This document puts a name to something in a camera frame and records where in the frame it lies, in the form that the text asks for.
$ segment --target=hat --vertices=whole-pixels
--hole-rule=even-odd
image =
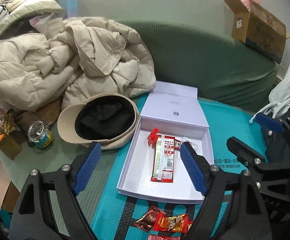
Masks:
[[[101,144],[102,150],[122,147],[133,136],[140,113],[135,103],[120,94],[100,94],[85,103],[65,108],[57,129],[68,143]]]

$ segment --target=cap brim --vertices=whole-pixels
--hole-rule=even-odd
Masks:
[[[57,129],[61,138],[68,143],[91,143],[92,140],[85,140],[78,136],[75,131],[75,121],[79,112],[86,104],[72,105],[65,108],[57,121]]]

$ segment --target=down jacket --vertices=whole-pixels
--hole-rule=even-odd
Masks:
[[[150,91],[152,57],[133,28],[102,17],[48,23],[46,33],[0,42],[0,99],[36,111],[64,91],[62,108],[100,93]]]

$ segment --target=white box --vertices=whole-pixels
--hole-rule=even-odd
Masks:
[[[147,137],[154,128],[158,134],[187,137],[198,145],[198,154],[209,164],[214,163],[209,126],[197,101],[197,88],[156,82],[150,92],[128,150],[117,188],[132,197],[179,204],[202,203],[204,197],[196,191],[186,168],[175,151],[173,183],[152,182],[154,149]]]

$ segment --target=pile of clothes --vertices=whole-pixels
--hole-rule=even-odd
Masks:
[[[102,93],[132,98],[155,87],[152,57],[133,28],[103,17],[51,17],[40,32],[17,25],[61,11],[55,0],[0,4],[0,107],[36,111],[62,96],[65,108]]]

